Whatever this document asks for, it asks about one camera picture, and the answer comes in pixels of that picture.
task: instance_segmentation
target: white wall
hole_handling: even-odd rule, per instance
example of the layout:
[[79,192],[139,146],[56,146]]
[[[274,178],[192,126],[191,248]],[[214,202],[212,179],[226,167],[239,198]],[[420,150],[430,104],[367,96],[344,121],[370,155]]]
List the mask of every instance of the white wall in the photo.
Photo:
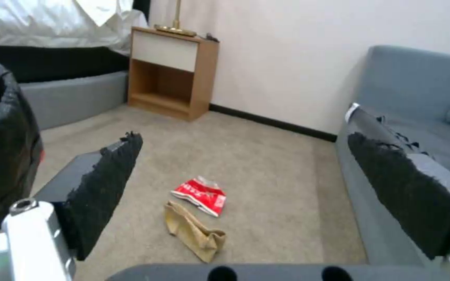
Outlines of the white wall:
[[213,103],[335,134],[369,46],[450,53],[450,0],[182,0],[180,19],[221,41]]

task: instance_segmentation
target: brass lamp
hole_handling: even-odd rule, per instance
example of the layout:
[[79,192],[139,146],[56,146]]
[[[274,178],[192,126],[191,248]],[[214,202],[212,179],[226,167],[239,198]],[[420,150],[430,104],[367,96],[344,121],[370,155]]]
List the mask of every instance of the brass lamp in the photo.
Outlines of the brass lamp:
[[197,33],[190,31],[190,30],[183,30],[180,29],[180,4],[182,0],[177,0],[177,11],[175,12],[175,20],[173,20],[173,26],[172,27],[163,27],[162,25],[154,25],[156,30],[164,31],[164,32],[171,32],[174,34],[180,34],[185,36],[194,37],[197,35]]

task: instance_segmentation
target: carpet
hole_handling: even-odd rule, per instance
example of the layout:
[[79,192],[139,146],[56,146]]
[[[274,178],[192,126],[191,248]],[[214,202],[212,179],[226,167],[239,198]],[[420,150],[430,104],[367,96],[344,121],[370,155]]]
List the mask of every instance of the carpet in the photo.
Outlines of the carpet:
[[[227,242],[213,263],[365,263],[334,144],[209,112],[188,123],[121,106],[41,133],[45,159],[33,193],[75,155],[140,132],[143,148],[123,198],[75,280],[102,280],[140,263],[199,263],[168,234],[163,205],[173,199]],[[172,198],[195,176],[227,194],[219,218]]]

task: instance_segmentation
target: nightstand drawer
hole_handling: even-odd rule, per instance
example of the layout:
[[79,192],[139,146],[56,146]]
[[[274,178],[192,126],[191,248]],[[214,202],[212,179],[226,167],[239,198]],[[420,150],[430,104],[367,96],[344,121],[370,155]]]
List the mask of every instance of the nightstand drawer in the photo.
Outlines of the nightstand drawer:
[[198,43],[145,32],[133,32],[132,58],[194,72]]

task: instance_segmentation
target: gray sofa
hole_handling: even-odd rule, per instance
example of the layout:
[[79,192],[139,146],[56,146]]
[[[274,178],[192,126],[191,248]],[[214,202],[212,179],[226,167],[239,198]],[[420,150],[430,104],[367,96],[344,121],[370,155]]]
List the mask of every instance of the gray sofa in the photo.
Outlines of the gray sofa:
[[[356,103],[386,126],[428,152],[450,171],[450,55],[374,46],[357,87]],[[371,265],[419,265],[436,268],[377,199],[348,147],[348,124],[336,142],[337,153],[362,241]]]

